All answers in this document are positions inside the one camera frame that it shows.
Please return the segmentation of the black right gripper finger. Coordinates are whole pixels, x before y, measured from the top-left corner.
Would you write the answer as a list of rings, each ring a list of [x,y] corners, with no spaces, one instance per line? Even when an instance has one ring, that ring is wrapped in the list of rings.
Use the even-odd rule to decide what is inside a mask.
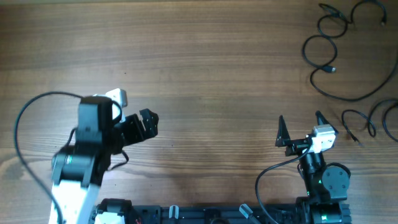
[[[290,135],[287,130],[287,126],[282,115],[279,116],[279,127],[277,131],[277,137],[275,140],[276,147],[288,146],[290,144]]]
[[[338,130],[332,124],[330,124],[330,122],[323,116],[321,111],[316,111],[315,116],[317,117],[318,125],[330,125],[333,128],[335,134],[339,134]]]

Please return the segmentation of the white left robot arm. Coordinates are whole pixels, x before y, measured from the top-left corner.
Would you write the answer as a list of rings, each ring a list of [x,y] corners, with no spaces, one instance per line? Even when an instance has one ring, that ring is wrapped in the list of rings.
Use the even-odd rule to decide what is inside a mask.
[[[158,134],[156,113],[144,109],[126,118],[113,116],[113,105],[106,96],[81,99],[75,143],[63,146],[52,160],[50,223],[88,223],[104,173],[113,169],[111,156]]]

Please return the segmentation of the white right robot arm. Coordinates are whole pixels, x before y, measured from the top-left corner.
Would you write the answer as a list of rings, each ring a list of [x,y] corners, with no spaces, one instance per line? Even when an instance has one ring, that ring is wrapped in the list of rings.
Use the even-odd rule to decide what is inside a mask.
[[[290,138],[283,116],[279,116],[279,128],[275,145],[285,147],[285,155],[298,157],[298,170],[307,196],[295,202],[297,223],[350,223],[347,205],[350,170],[343,164],[327,164],[323,153],[335,145],[338,131],[320,111],[315,113],[317,125],[302,139]]]

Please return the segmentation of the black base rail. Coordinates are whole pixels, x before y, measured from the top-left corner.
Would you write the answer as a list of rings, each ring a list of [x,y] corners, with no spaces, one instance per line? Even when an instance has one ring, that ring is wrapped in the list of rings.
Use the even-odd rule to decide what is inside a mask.
[[[233,207],[160,207],[98,205],[89,223],[342,223],[352,222],[349,205],[306,206],[291,204],[266,205],[269,217],[261,207],[249,211]]]

